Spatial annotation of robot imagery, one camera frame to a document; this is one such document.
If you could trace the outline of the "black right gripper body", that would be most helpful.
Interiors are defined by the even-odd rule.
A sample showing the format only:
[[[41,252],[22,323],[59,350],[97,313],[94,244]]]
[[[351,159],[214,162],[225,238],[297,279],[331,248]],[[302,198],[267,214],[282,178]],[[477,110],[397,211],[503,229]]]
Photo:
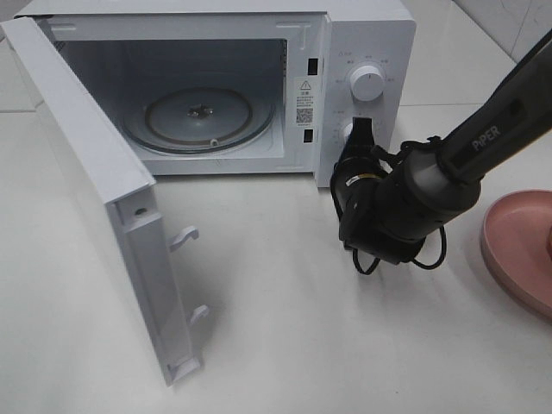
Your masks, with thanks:
[[[420,241],[401,241],[380,223],[376,191],[386,177],[368,147],[345,147],[330,178],[330,192],[339,221],[343,246],[392,264],[406,263],[417,255]]]

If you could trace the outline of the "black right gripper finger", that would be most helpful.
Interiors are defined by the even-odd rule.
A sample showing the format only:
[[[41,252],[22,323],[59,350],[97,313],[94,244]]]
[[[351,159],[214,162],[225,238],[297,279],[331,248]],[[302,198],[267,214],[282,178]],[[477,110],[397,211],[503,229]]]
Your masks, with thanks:
[[[351,154],[370,154],[374,146],[373,120],[369,117],[354,117],[348,151]]]

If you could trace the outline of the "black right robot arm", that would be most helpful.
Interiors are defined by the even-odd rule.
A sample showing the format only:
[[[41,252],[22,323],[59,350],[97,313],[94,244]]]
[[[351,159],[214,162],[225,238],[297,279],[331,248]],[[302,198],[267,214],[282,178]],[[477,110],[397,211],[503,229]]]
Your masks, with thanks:
[[[375,143],[371,119],[354,118],[330,192],[356,270],[369,275],[381,261],[439,267],[445,224],[477,203],[488,172],[550,129],[550,34],[445,138],[403,141],[391,154]]]

